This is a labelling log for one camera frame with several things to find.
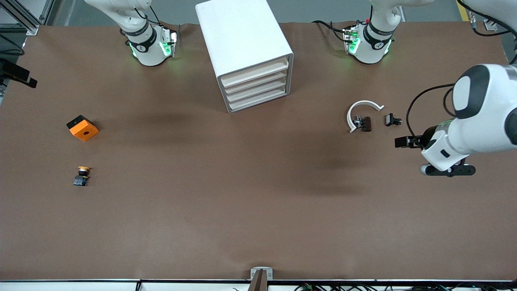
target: orange cube with hole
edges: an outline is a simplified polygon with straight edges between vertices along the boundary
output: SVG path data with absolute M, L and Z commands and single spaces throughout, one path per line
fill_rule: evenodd
M 80 140 L 87 141 L 99 133 L 95 125 L 86 117 L 79 115 L 74 120 L 66 124 L 73 136 Z

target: white plastic arc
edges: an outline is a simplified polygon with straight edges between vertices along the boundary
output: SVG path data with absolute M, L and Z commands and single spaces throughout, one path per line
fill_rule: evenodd
M 354 104 L 352 104 L 352 106 L 350 106 L 350 109 L 348 110 L 348 113 L 346 114 L 346 121 L 348 123 L 348 126 L 350 127 L 350 133 L 353 133 L 354 130 L 357 129 L 357 126 L 355 126 L 354 122 L 352 121 L 351 114 L 352 114 L 352 109 L 358 105 L 368 105 L 368 106 L 375 108 L 377 111 L 380 111 L 381 109 L 384 108 L 384 105 L 379 106 L 377 103 L 375 103 L 373 101 L 368 101 L 368 100 L 361 100 L 361 101 L 357 101 Z

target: white robotic arm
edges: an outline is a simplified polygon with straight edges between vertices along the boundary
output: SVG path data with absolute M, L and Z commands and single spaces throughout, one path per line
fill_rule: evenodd
M 517 67 L 477 65 L 455 83 L 456 118 L 442 122 L 422 155 L 447 171 L 474 153 L 517 149 Z
M 173 56 L 176 32 L 143 17 L 151 6 L 151 0 L 85 0 L 86 3 L 104 12 L 121 28 L 128 38 L 133 55 L 146 66 L 161 64 Z
M 458 0 L 465 8 L 499 23 L 516 35 L 517 0 Z M 475 153 L 517 149 L 517 67 L 477 65 L 454 84 L 455 118 L 428 128 L 422 136 L 395 139 L 397 148 L 420 148 L 431 176 L 470 175 L 464 164 Z
M 423 6 L 434 0 L 369 0 L 372 14 L 368 23 L 359 23 L 351 34 L 344 34 L 346 51 L 366 64 L 380 61 L 388 53 L 391 36 L 401 21 L 397 6 Z

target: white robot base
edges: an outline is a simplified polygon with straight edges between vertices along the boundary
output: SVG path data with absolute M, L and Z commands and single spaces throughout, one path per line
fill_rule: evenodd
M 384 44 L 379 42 L 374 46 L 380 49 L 372 48 L 372 45 L 361 37 L 364 34 L 367 24 L 358 23 L 352 26 L 349 30 L 343 30 L 343 39 L 349 40 L 351 43 L 345 42 L 346 54 L 354 56 L 358 61 L 365 64 L 375 64 L 379 62 L 385 54 L 388 53 L 391 40 Z
M 151 24 L 150 26 L 158 35 L 154 43 L 150 45 L 145 52 L 143 52 L 145 48 L 140 49 L 138 45 L 133 47 L 133 45 L 129 43 L 129 47 L 133 52 L 133 56 L 136 57 L 142 65 L 157 66 L 163 63 L 168 57 L 174 57 L 177 32 L 171 32 L 170 29 L 159 25 Z

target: brown table surface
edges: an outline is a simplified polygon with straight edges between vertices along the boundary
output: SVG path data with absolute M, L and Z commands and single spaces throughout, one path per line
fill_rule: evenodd
M 38 87 L 12 82 L 0 108 L 0 278 L 229 279 L 267 265 L 277 279 L 514 279 L 517 152 L 472 156 L 472 177 L 425 177 L 418 150 L 393 147 L 405 125 L 383 125 L 424 89 L 506 63 L 499 39 L 402 23 L 364 65 L 326 28 L 281 26 L 291 95 L 236 114 L 197 25 L 158 67 L 118 27 L 30 37 L 19 64 Z M 448 119 L 444 92 L 416 103 L 415 131 Z M 373 130 L 349 134 L 362 99 L 386 107 L 358 107 Z M 88 142 L 66 128 L 79 114 L 100 127 Z M 72 185 L 78 166 L 92 167 L 88 187 Z

